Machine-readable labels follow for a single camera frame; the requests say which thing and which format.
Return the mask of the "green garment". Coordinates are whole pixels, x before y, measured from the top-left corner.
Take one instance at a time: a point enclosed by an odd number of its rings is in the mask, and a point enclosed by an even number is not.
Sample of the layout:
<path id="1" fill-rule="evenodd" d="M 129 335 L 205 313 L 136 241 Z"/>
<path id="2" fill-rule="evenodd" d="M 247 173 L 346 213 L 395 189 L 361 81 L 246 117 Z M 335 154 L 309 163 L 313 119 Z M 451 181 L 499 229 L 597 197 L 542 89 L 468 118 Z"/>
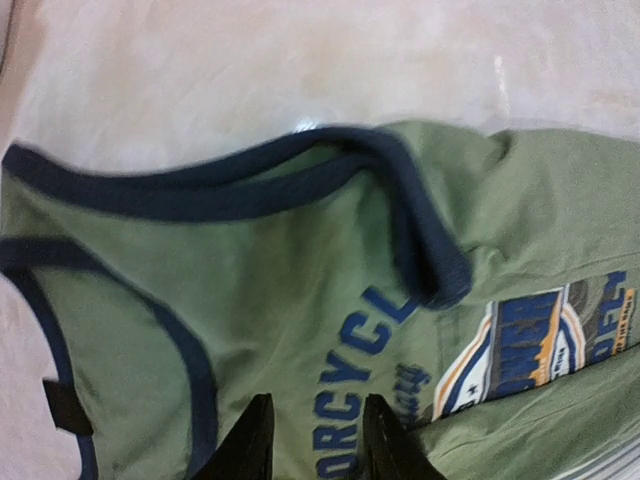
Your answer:
<path id="1" fill-rule="evenodd" d="M 639 145 L 409 121 L 177 170 L 2 161 L 1 272 L 83 479 L 194 479 L 270 394 L 272 479 L 368 479 L 384 397 L 446 479 L 639 436 Z"/>

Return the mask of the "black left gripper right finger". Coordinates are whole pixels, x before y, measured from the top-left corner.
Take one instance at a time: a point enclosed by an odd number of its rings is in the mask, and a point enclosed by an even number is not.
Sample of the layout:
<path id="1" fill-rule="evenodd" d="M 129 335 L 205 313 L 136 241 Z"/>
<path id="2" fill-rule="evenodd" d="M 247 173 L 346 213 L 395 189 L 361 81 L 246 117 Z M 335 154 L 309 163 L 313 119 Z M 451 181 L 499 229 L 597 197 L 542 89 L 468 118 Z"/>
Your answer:
<path id="1" fill-rule="evenodd" d="M 405 430 L 383 396 L 370 394 L 363 413 L 365 472 L 373 480 L 445 480 Z"/>

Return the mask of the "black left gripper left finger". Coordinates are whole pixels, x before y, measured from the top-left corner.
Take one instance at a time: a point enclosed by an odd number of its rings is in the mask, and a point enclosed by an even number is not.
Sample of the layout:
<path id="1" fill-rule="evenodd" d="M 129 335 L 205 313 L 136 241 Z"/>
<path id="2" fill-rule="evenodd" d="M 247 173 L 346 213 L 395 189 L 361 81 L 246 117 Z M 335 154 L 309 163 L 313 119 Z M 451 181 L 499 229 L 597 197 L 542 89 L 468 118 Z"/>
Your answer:
<path id="1" fill-rule="evenodd" d="M 257 394 L 195 480 L 271 480 L 275 415 L 270 394 Z"/>

